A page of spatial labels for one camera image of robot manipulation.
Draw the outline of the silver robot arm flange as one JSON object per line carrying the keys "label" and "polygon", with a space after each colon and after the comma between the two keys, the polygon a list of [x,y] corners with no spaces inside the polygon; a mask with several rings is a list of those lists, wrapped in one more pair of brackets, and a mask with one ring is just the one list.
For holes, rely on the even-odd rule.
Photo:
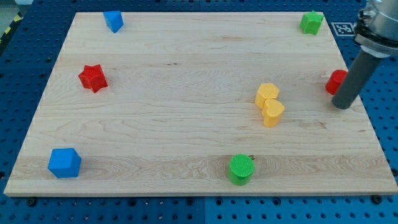
{"label": "silver robot arm flange", "polygon": [[397,0],[368,0],[358,12],[354,41],[377,58],[397,56]]}

